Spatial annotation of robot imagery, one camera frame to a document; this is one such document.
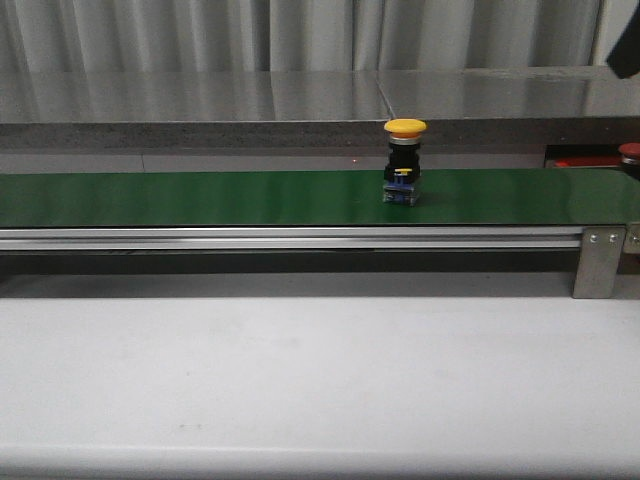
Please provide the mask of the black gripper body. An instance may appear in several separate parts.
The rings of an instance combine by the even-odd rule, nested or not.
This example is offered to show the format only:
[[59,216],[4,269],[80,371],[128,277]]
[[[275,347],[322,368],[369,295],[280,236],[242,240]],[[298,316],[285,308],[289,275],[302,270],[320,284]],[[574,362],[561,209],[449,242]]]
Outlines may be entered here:
[[612,48],[606,63],[619,79],[639,73],[639,23],[630,22]]

